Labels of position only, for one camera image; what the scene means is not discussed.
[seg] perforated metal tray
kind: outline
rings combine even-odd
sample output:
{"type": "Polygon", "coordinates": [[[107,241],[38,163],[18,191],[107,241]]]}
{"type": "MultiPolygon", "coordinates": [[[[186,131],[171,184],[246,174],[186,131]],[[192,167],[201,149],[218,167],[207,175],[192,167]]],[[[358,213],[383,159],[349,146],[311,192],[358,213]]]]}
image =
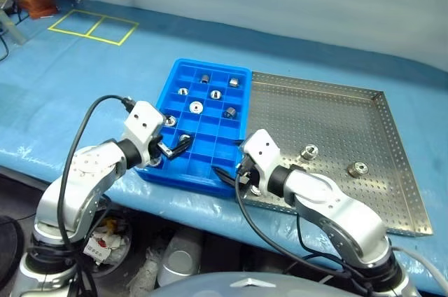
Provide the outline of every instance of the perforated metal tray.
{"type": "MultiPolygon", "coordinates": [[[[265,128],[283,161],[321,173],[383,218],[388,230],[430,235],[431,223],[383,92],[253,72],[248,130],[265,128]],[[315,160],[299,158],[307,144],[318,146],[315,160]],[[367,164],[353,178],[347,167],[367,164]]],[[[284,200],[256,196],[252,205],[294,214],[284,200]]]]}

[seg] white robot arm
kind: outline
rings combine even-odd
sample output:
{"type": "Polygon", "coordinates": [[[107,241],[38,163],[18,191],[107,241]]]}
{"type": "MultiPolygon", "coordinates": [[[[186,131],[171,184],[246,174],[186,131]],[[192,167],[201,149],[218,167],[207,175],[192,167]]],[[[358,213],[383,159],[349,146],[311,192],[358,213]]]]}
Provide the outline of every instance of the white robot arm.
{"type": "Polygon", "coordinates": [[[322,174],[281,166],[280,149],[266,130],[253,133],[240,149],[244,158],[238,173],[256,168],[262,194],[284,197],[299,216],[320,227],[342,260],[364,276],[362,282],[353,278],[360,289],[368,283],[372,296],[420,296],[396,261],[386,227],[372,209],[322,174]]]}
{"type": "MultiPolygon", "coordinates": [[[[70,164],[63,203],[63,222],[69,242],[80,249],[92,225],[100,197],[127,169],[153,165],[166,153],[174,158],[191,144],[191,139],[171,150],[161,142],[165,117],[148,102],[132,108],[121,140],[107,141],[75,152],[70,164]]],[[[11,297],[76,296],[76,254],[65,247],[58,225],[57,205],[62,177],[43,194],[34,221],[34,247],[20,261],[11,297]]]]}

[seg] yellow tape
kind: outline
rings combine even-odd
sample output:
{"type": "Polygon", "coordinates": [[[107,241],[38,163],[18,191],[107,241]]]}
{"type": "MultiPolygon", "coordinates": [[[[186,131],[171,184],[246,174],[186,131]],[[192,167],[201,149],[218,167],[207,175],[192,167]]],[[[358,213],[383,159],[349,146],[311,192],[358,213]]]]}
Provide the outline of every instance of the yellow tape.
{"type": "Polygon", "coordinates": [[[97,27],[99,24],[103,22],[103,20],[106,19],[106,17],[101,17],[85,34],[85,36],[89,36],[97,27]]]}
{"type": "Polygon", "coordinates": [[[65,18],[69,17],[70,14],[72,14],[75,10],[70,11],[69,13],[67,13],[64,17],[62,17],[61,19],[59,19],[55,24],[51,25],[48,29],[50,30],[54,30],[53,27],[55,27],[56,25],[58,25],[59,23],[63,22],[65,20],[65,18]]]}
{"type": "Polygon", "coordinates": [[[126,20],[126,19],[122,19],[122,18],[117,18],[117,17],[111,17],[109,15],[102,15],[101,13],[94,13],[94,12],[90,12],[90,11],[84,11],[84,10],[77,10],[77,9],[73,9],[71,11],[69,11],[64,17],[62,17],[61,19],[59,19],[55,24],[51,25],[48,29],[50,31],[54,31],[54,32],[59,32],[59,33],[65,33],[65,34],[70,34],[72,36],[80,36],[83,38],[88,38],[88,39],[92,39],[92,40],[98,40],[98,41],[102,41],[104,43],[110,43],[112,45],[117,45],[117,46],[121,46],[127,38],[130,37],[130,35],[135,31],[135,29],[139,26],[138,22],[132,22],[131,20],[126,20]],[[94,23],[94,25],[87,31],[87,33],[78,33],[78,32],[73,32],[73,31],[66,31],[64,29],[58,29],[55,28],[58,24],[60,24],[61,22],[63,22],[65,19],[67,19],[67,17],[69,17],[72,13],[85,13],[87,15],[96,15],[98,17],[101,17],[96,23],[94,23]],[[117,20],[120,22],[126,22],[129,24],[133,24],[133,27],[125,34],[124,37],[121,38],[120,41],[112,41],[112,40],[108,40],[108,39],[104,39],[104,38],[99,38],[98,36],[91,36],[91,34],[93,33],[93,31],[106,19],[112,19],[112,20],[117,20]]]}

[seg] blue tablecloth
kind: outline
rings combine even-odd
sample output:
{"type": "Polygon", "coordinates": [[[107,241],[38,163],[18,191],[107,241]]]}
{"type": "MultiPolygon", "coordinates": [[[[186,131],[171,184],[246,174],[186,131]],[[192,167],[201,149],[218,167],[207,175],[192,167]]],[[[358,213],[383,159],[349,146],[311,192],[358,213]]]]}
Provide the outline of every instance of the blue tablecloth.
{"type": "MultiPolygon", "coordinates": [[[[69,3],[60,1],[62,11],[69,3]]],[[[25,20],[22,47],[9,40],[0,63],[0,165],[52,181],[90,103],[105,94],[130,95],[155,103],[175,59],[189,57],[271,74],[383,90],[395,118],[434,235],[392,242],[419,251],[448,276],[448,74],[409,60],[322,43],[288,39],[227,25],[134,8],[84,1],[87,11],[139,22],[121,46],[47,30],[57,18],[25,20]]],[[[102,36],[116,34],[111,23],[102,36]]],[[[108,101],[94,114],[81,146],[119,138],[126,113],[108,101]]],[[[265,247],[233,200],[213,198],[142,181],[128,172],[108,191],[120,204],[212,233],[265,247]]],[[[249,208],[273,239],[297,254],[294,218],[249,208]]],[[[325,235],[306,223],[308,245],[331,249],[325,235]]],[[[415,284],[440,292],[424,267],[398,255],[415,284]]]]}

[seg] blue plastic tray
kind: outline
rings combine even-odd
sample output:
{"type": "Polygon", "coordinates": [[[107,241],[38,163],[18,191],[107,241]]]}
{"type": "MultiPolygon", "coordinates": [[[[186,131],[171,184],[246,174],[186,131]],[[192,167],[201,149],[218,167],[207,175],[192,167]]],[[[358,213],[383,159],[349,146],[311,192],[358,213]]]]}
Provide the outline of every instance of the blue plastic tray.
{"type": "Polygon", "coordinates": [[[157,108],[163,114],[175,116],[177,123],[174,127],[163,127],[161,134],[169,147],[175,147],[182,134],[193,135],[194,141],[178,158],[163,157],[158,167],[137,170],[140,177],[192,191],[233,196],[235,190],[220,181],[211,166],[222,167],[235,175],[242,156],[234,140],[246,135],[251,80],[252,72],[246,68],[177,60],[157,101],[157,108]],[[204,74],[210,77],[209,83],[201,83],[204,74]],[[231,78],[238,78],[238,87],[229,86],[231,78]],[[179,88],[187,88],[188,95],[179,95],[179,88]],[[212,90],[221,91],[220,100],[210,98],[212,90]],[[201,114],[190,112],[193,101],[203,104],[201,114]],[[223,117],[229,106],[237,110],[235,119],[223,117]]]}

